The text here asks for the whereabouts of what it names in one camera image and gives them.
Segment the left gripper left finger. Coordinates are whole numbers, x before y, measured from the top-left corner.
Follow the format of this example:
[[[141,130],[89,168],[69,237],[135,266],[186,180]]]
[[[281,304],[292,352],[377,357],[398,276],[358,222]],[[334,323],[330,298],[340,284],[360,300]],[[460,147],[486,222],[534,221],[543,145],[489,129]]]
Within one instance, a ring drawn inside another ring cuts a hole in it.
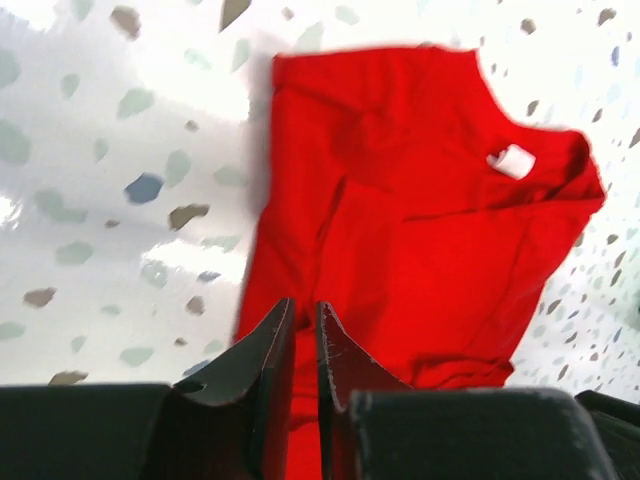
[[[181,381],[5,387],[5,479],[281,479],[295,307]]]

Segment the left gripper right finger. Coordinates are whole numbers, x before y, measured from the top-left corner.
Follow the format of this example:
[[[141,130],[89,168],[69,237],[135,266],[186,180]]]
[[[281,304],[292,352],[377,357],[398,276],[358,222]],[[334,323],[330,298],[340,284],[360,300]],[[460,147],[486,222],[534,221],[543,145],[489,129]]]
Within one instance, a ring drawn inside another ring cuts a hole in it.
[[[591,390],[416,390],[316,308],[326,479],[635,479],[639,408]]]

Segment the red t-shirt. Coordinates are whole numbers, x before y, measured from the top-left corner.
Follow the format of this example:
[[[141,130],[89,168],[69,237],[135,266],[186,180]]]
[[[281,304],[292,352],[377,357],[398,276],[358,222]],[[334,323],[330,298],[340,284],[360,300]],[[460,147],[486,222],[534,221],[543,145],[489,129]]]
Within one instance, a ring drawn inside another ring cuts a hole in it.
[[[500,387],[605,201],[590,144],[498,106],[475,50],[277,55],[269,198],[237,333],[295,302],[286,475],[321,477],[315,308],[418,388]]]

